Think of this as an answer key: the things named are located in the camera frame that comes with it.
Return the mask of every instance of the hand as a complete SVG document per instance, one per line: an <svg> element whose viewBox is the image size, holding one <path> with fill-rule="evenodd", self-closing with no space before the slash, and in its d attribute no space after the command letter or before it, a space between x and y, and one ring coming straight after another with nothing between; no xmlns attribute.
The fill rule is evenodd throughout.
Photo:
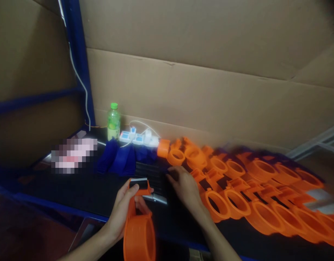
<svg viewBox="0 0 334 261"><path fill-rule="evenodd" d="M111 212L108 222L102 227L100 233L106 238L108 246L114 245L117 241L123 238L124 227L126 223L126 217L128 213L128 205L130 199L135 196L139 189L139 185L135 184L129 188L130 180L121 187L117 192L113 211ZM148 214L150 209L146 205L142 196L136 196L135 207L141 211L142 214Z"/></svg>
<svg viewBox="0 0 334 261"><path fill-rule="evenodd" d="M170 167L168 171L173 177L167 174L169 182L172 184L180 201L186 206L191 214L196 218L198 214L204 212L199 189L193 176L182 166Z"/></svg>

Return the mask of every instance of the left hand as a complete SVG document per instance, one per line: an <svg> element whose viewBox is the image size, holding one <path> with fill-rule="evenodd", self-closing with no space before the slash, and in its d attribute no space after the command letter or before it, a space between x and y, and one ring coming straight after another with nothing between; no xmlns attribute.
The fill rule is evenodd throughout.
<svg viewBox="0 0 334 261"><path fill-rule="evenodd" d="M129 188L130 180L119 189L116 195L113 211L111 212L108 222L102 227L100 233L106 238L106 243L114 245L117 241L123 238L124 228L126 223L126 217L128 213L128 205L130 199L134 197L139 189L139 185L135 184ZM146 205L142 196L136 196L135 207L140 210L142 214L148 214L150 209Z"/></svg>

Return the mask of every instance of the orange plastic part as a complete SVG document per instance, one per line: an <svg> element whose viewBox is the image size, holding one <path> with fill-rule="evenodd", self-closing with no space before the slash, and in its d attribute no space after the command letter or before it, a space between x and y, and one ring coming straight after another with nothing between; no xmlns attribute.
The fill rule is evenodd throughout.
<svg viewBox="0 0 334 261"><path fill-rule="evenodd" d="M267 205L254 199L249 203L251 214L246 216L247 221L264 235L282 233L285 230L282 220Z"/></svg>
<svg viewBox="0 0 334 261"><path fill-rule="evenodd" d="M138 190L136 195L150 195L148 189ZM155 230L151 219L152 213L137 215L134 197L131 198L123 236L123 256L125 261L155 261Z"/></svg>
<svg viewBox="0 0 334 261"><path fill-rule="evenodd" d="M271 202L269 205L283 222L285 230L281 232L282 235L287 237L306 235L306 228L290 210L278 204L276 201Z"/></svg>
<svg viewBox="0 0 334 261"><path fill-rule="evenodd" d="M176 139L175 142L171 145L171 149L180 149L182 142L180 139Z"/></svg>
<svg viewBox="0 0 334 261"><path fill-rule="evenodd" d="M181 166L185 160L185 155L181 150L171 149L167 155L167 161L172 166Z"/></svg>
<svg viewBox="0 0 334 261"><path fill-rule="evenodd" d="M216 169L221 174L224 174L228 171L227 165L217 157L210 158L207 162L206 169L211 170L212 168Z"/></svg>
<svg viewBox="0 0 334 261"><path fill-rule="evenodd" d="M271 185L273 185L276 188L280 188L280 187L284 186L282 183L279 183L278 181L276 181L273 178L270 179L270 180L268 180L268 183L271 184Z"/></svg>
<svg viewBox="0 0 334 261"><path fill-rule="evenodd" d="M204 180L206 178L206 176L203 174L202 170L194 169L190 174L193 176L194 180L197 183L199 193L201 194L201 193L205 192L205 189L199 183L201 180Z"/></svg>
<svg viewBox="0 0 334 261"><path fill-rule="evenodd" d="M311 175L306 171L301 170L300 168L296 168L295 171L299 174L302 180L293 183L292 184L293 187L303 192L313 189L323 188L323 183L315 176Z"/></svg>
<svg viewBox="0 0 334 261"><path fill-rule="evenodd" d="M264 189L259 192L261 197L271 198L273 196L278 196L279 194L282 194L282 192L275 188L273 185L263 184L262 186L264 187Z"/></svg>
<svg viewBox="0 0 334 261"><path fill-rule="evenodd" d="M256 182L253 179L247 180L246 183L250 186L250 188L247 189L247 191L250 193L262 191L264 189L263 186L261 186L258 182Z"/></svg>
<svg viewBox="0 0 334 261"><path fill-rule="evenodd" d="M211 188L216 192L220 192L223 190L217 183L217 181L223 177L224 175L217 171L215 168L212 168L210 171L206 172L206 180Z"/></svg>
<svg viewBox="0 0 334 261"><path fill-rule="evenodd" d="M157 156L161 158L167 158L169 149L170 149L170 141L160 140L159 146L157 147Z"/></svg>
<svg viewBox="0 0 334 261"><path fill-rule="evenodd" d="M240 193L231 188L227 188L220 192L220 195L229 205L231 218L240 219L241 217L250 215L251 209L249 204Z"/></svg>
<svg viewBox="0 0 334 261"><path fill-rule="evenodd" d="M225 175L231 179L238 178L246 173L246 171L240 164L230 159L226 161L226 166L228 167L228 171L225 172Z"/></svg>
<svg viewBox="0 0 334 261"><path fill-rule="evenodd" d="M295 171L280 162L275 164L275 168L278 170L278 174L273 179L283 185L290 185L301 180L301 177Z"/></svg>
<svg viewBox="0 0 334 261"><path fill-rule="evenodd" d="M325 240L328 244L334 246L334 219L326 214L317 211L315 216L327 227L330 232L331 239Z"/></svg>
<svg viewBox="0 0 334 261"><path fill-rule="evenodd" d="M293 207L292 212L306 227L306 234L300 235L311 243L319 243L326 240L331 240L330 232L327 227L322 224L312 213L302 210L298 207Z"/></svg>
<svg viewBox="0 0 334 261"><path fill-rule="evenodd" d="M200 195L202 203L208 209L209 213L211 214L212 220L215 223L219 223L222 220L230 218L230 211L229 206L225 202L225 200L215 191L212 191L211 188L208 188L206 192ZM217 211L213 206L212 203L216 205L219 211Z"/></svg>
<svg viewBox="0 0 334 261"><path fill-rule="evenodd" d="M207 166L206 157L198 147L189 146L185 149L184 154L191 169L204 169Z"/></svg>
<svg viewBox="0 0 334 261"><path fill-rule="evenodd" d="M214 150L211 147L206 145L203 146L201 150L207 158L214 152Z"/></svg>
<svg viewBox="0 0 334 261"><path fill-rule="evenodd" d="M227 181L229 187L233 188L235 191L240 192L250 188L250 186L241 178L232 179Z"/></svg>
<svg viewBox="0 0 334 261"><path fill-rule="evenodd" d="M259 160L258 158L255 158L253 161L247 164L246 168L251 176L254 176L264 182L267 182L278 174L273 166Z"/></svg>

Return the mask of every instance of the green bottle cap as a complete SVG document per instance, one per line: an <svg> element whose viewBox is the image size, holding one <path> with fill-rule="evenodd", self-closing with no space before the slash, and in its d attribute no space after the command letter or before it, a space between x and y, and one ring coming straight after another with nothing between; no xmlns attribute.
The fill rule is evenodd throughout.
<svg viewBox="0 0 334 261"><path fill-rule="evenodd" d="M117 109L117 103L111 103L110 108L111 109Z"/></svg>

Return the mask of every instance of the right hand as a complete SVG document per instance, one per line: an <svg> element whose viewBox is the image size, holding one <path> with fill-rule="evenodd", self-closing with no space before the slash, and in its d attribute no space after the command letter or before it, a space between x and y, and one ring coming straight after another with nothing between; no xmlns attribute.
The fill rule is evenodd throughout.
<svg viewBox="0 0 334 261"><path fill-rule="evenodd" d="M180 201L186 206L193 216L204 211L199 189L193 176L182 166L170 167L168 171L173 177L167 174Z"/></svg>

